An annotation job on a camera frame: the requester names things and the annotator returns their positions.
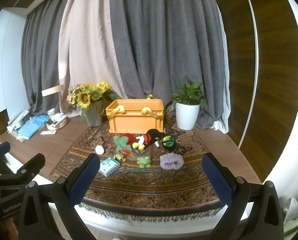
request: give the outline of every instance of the green ball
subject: green ball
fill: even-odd
[[[166,148],[173,147],[175,145],[175,139],[172,136],[167,135],[162,139],[162,145]]]

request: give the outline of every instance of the crate handle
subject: crate handle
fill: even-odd
[[[126,113],[124,106],[123,106],[123,105],[118,105],[115,109],[112,110],[111,114],[108,115],[108,119],[109,119],[109,120],[112,119],[113,116],[114,116],[118,111],[120,111],[122,114],[125,114],[125,113]]]
[[[156,99],[156,98],[154,98],[153,95],[151,94],[147,96],[147,99]]]
[[[141,113],[143,115],[146,115],[148,113],[148,114],[152,115],[155,119],[163,119],[163,113],[162,113],[162,115],[154,114],[149,107],[143,107],[141,110]]]

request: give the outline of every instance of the wooden wardrobe door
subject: wooden wardrobe door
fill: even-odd
[[[228,43],[228,134],[238,145],[254,89],[254,26],[248,0],[216,1]],[[298,110],[298,27],[288,0],[250,2],[258,38],[258,82],[240,150],[264,181],[287,143]]]

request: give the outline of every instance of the wooden floor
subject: wooden floor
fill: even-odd
[[[62,156],[87,128],[88,124],[85,120],[75,117],[69,119],[68,124],[55,135],[40,135],[38,132],[30,140],[20,142],[5,132],[0,135],[0,142],[8,141],[11,145],[10,153],[22,163],[27,162],[37,153],[42,153],[45,156],[45,166],[40,175],[49,179],[49,174]],[[254,170],[227,134],[213,129],[201,130],[197,127],[195,129],[207,149],[223,166],[228,167],[234,176],[242,176],[251,183],[260,183]]]

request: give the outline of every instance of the white egg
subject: white egg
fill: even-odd
[[[97,145],[95,150],[99,155],[102,155],[105,152],[105,149],[102,147],[102,145]]]

